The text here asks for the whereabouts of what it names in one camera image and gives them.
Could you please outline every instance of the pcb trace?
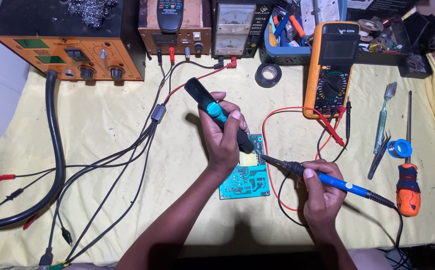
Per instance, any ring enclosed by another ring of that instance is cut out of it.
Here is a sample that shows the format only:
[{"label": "pcb trace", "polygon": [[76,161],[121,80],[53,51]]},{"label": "pcb trace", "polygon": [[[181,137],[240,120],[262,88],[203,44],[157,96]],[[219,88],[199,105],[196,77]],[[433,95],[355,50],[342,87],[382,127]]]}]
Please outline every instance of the pcb trace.
[{"label": "pcb trace", "polygon": [[249,134],[255,154],[239,153],[239,163],[219,186],[219,198],[238,199],[269,196],[269,179],[263,154],[262,134]]}]

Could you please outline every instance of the toothbrush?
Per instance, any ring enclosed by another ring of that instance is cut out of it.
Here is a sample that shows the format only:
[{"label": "toothbrush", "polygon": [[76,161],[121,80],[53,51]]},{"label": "toothbrush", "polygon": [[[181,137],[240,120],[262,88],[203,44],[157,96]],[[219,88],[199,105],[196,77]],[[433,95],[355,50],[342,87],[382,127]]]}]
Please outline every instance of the toothbrush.
[{"label": "toothbrush", "polygon": [[397,83],[390,83],[386,87],[384,93],[384,104],[382,105],[381,112],[379,113],[379,121],[377,122],[376,142],[374,143],[373,153],[377,154],[382,144],[382,136],[384,135],[384,126],[386,125],[386,107],[389,100],[396,94]]}]

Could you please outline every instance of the yellow tablecloth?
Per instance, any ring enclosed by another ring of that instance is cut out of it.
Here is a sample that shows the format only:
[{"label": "yellow tablecloth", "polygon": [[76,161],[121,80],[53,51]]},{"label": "yellow tablecloth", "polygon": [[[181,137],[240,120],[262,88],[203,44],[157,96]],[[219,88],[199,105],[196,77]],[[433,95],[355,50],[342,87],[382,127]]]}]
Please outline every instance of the yellow tablecloth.
[{"label": "yellow tablecloth", "polygon": [[[215,63],[206,56],[193,60],[203,65]],[[210,91],[228,93],[227,100],[241,107],[251,133],[262,132],[262,121],[272,110],[303,104],[302,66],[282,67],[282,79],[277,86],[264,89],[254,81],[259,64],[258,57],[241,59],[237,69],[226,69],[201,80]],[[208,71],[194,65],[183,65],[174,72],[172,85],[176,87],[190,77]],[[147,63],[144,83],[125,82],[124,86],[118,86],[114,82],[97,82],[95,85],[82,81],[58,82],[58,120],[67,164],[90,164],[130,146],[142,129],[161,77],[156,60],[152,60]],[[397,166],[403,160],[386,154],[374,179],[369,181],[366,178],[373,158],[372,148],[384,90],[394,81],[398,87],[395,97],[389,102],[386,129],[391,130],[394,139],[406,137],[407,91],[413,90],[412,161],[419,167],[422,198],[419,215],[404,219],[401,245],[435,243],[435,69],[434,76],[418,80],[401,78],[396,67],[355,65],[349,89],[353,106],[351,138],[348,149],[337,163],[346,181],[395,200]],[[44,83],[45,77],[34,70],[30,72],[16,114],[0,139],[0,175],[28,174],[54,167]],[[166,93],[167,90],[161,93],[160,102]],[[169,101],[167,114],[157,127],[137,204],[115,229],[75,262],[108,265],[118,261],[134,239],[190,186],[207,164],[198,125],[195,101],[184,90],[179,90]],[[305,119],[301,112],[286,112],[272,116],[267,131],[271,156],[288,161],[307,161],[315,156],[322,126],[315,120]],[[344,136],[344,124],[338,128],[338,133]],[[323,158],[332,160],[339,150],[340,147],[331,141],[322,151]],[[128,167],[78,250],[129,206],[139,186],[142,167],[143,158]],[[77,170],[68,169],[67,176]],[[66,193],[61,215],[74,241],[119,173],[120,168],[96,169],[76,181]],[[272,167],[271,175],[274,185],[279,185],[282,172]],[[0,202],[34,179],[0,181]],[[52,173],[14,201],[1,206],[0,218],[34,205],[47,193],[53,180]],[[288,181],[282,200],[296,207],[299,197],[302,206],[305,189],[301,188],[298,193],[293,189],[292,181]],[[0,229],[0,268],[38,264],[47,247],[54,210],[55,204],[28,230],[22,230],[22,224]],[[295,212],[289,214],[298,218]],[[353,194],[348,194],[346,205],[337,217],[337,230],[348,249],[389,248],[397,229],[398,216],[392,209]],[[59,226],[54,234],[53,247],[55,261],[63,261],[70,251],[60,235]],[[289,252],[311,248],[308,232],[281,213],[272,192],[268,197],[220,200],[216,190],[196,221],[182,256]]]}]

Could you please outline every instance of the hand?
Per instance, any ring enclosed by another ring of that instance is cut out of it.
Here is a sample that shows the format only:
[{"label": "hand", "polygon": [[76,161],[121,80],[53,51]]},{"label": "hand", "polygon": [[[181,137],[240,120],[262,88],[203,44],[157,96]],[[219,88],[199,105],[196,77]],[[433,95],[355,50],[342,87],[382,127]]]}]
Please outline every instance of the hand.
[{"label": "hand", "polygon": [[323,159],[303,163],[303,178],[309,192],[309,199],[304,205],[304,216],[311,230],[334,229],[335,219],[346,197],[346,192],[323,184],[314,170],[343,180],[341,171],[333,162]]},{"label": "hand", "polygon": [[240,108],[236,104],[223,100],[226,92],[212,92],[211,95],[229,113],[229,117],[222,132],[212,118],[198,106],[202,131],[209,151],[208,167],[227,176],[239,162],[238,130],[240,128],[249,132],[249,129],[244,116],[240,113]]}]

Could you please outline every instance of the blue solder spool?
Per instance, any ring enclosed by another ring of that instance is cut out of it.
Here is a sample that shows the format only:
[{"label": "blue solder spool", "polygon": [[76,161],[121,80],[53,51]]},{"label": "blue solder spool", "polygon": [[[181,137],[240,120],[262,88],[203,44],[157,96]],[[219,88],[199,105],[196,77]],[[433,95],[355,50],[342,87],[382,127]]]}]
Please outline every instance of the blue solder spool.
[{"label": "blue solder spool", "polygon": [[405,139],[397,139],[387,143],[387,152],[393,158],[403,159],[411,156],[412,146]]}]

